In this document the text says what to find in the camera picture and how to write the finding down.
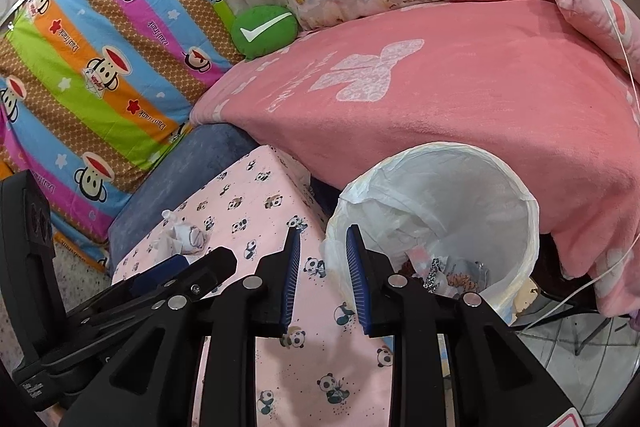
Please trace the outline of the patterned sock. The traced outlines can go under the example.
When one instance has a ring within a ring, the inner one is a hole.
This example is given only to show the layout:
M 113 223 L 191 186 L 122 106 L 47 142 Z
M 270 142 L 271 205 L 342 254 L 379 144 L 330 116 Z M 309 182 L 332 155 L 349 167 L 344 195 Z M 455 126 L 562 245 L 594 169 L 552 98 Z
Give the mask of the patterned sock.
M 423 287 L 432 294 L 448 295 L 450 287 L 444 272 L 442 259 L 439 257 L 434 257 L 431 260 L 431 265 L 426 272 L 426 277 L 424 277 Z

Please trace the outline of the white sock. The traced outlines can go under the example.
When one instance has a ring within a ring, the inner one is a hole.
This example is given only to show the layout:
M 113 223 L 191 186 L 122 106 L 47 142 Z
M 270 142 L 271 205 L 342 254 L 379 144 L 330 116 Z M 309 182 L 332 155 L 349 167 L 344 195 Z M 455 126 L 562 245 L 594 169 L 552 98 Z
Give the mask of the white sock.
M 207 241 L 206 234 L 195 225 L 178 223 L 170 233 L 174 251 L 177 254 L 193 255 L 199 253 Z

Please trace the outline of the white lined trash bin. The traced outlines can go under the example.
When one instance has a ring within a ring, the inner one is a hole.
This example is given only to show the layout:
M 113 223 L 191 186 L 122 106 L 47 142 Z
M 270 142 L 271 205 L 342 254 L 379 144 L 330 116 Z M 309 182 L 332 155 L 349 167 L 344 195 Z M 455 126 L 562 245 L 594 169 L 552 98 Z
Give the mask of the white lined trash bin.
M 409 251 L 478 261 L 488 270 L 482 297 L 512 324 L 515 298 L 539 251 L 539 205 L 512 168 L 479 147 L 434 142 L 386 158 L 338 196 L 321 252 L 336 291 L 354 301 L 346 233 L 400 269 Z

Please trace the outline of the pink panda print cloth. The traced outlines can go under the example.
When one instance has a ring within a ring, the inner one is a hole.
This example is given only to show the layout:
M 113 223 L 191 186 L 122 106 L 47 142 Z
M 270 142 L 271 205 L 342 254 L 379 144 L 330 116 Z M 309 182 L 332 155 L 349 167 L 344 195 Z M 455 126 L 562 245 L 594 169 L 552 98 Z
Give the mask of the pink panda print cloth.
M 363 335 L 355 307 L 330 288 L 326 216 L 304 167 L 272 147 L 253 150 L 168 212 L 118 262 L 115 281 L 164 260 L 160 240 L 180 222 L 204 233 L 204 254 L 234 252 L 230 284 L 256 275 L 254 303 L 279 307 L 276 335 L 257 338 L 250 354 L 258 425 L 387 425 L 392 343 Z

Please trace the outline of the blue-grey upholstered stool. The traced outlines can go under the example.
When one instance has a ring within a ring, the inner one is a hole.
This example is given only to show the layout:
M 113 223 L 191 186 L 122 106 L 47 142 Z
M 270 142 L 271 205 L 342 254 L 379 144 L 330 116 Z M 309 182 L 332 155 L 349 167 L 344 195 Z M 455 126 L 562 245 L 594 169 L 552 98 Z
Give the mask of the blue-grey upholstered stool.
M 113 274 L 119 262 L 160 222 L 160 213 L 173 210 L 258 147 L 245 131 L 232 124 L 203 124 L 183 138 L 160 161 L 130 197 L 108 230 Z

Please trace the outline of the colourful monkey print quilt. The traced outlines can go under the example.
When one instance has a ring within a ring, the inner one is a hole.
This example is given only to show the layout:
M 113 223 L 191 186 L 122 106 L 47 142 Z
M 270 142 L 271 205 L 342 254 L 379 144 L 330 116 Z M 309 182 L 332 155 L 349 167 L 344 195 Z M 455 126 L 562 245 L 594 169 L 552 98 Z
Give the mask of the colourful monkey print quilt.
M 1 40 L 1 165 L 96 269 L 108 232 L 241 61 L 224 0 L 27 0 Z

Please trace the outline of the pink bed blanket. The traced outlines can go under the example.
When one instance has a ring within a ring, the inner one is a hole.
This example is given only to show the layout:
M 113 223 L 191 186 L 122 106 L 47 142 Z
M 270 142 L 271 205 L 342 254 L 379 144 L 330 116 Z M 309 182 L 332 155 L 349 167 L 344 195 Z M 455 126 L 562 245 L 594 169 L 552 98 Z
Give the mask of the pink bed blanket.
M 417 4 L 310 32 L 233 66 L 190 119 L 234 124 L 337 188 L 409 147 L 480 147 L 533 193 L 564 272 L 596 279 L 600 312 L 639 308 L 631 83 L 551 0 Z

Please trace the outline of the green checkmark cushion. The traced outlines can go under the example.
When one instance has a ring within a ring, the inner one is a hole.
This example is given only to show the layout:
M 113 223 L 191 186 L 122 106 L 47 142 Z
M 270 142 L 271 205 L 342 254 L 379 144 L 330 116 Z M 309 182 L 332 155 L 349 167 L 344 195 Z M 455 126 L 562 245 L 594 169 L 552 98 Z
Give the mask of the green checkmark cushion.
M 299 33 L 295 15 L 281 5 L 257 5 L 241 12 L 231 38 L 247 60 L 268 55 L 291 44 Z

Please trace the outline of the pink small pillow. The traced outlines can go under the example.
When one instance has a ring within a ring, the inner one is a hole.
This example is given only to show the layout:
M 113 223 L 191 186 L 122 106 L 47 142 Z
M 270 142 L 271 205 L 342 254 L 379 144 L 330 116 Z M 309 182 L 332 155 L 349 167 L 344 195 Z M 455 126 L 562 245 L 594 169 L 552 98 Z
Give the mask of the pink small pillow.
M 555 0 L 575 29 L 639 82 L 639 17 L 623 0 Z

